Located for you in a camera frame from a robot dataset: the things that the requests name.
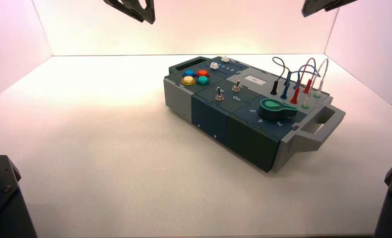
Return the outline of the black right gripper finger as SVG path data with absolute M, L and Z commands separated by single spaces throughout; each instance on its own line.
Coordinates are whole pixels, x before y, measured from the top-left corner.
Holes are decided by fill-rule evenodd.
M 331 0 L 328 4 L 324 6 L 325 11 L 331 11 L 333 9 L 339 8 L 341 6 L 350 4 L 352 2 L 355 2 L 357 0 Z
M 338 8 L 339 0 L 305 0 L 302 7 L 302 15 L 310 16 L 318 11 L 330 11 Z

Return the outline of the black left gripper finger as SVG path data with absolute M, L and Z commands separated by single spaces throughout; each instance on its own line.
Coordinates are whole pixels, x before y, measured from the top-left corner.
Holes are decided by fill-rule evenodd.
M 155 22 L 154 0 L 145 0 L 143 7 L 138 0 L 103 0 L 107 5 L 139 21 L 153 24 Z

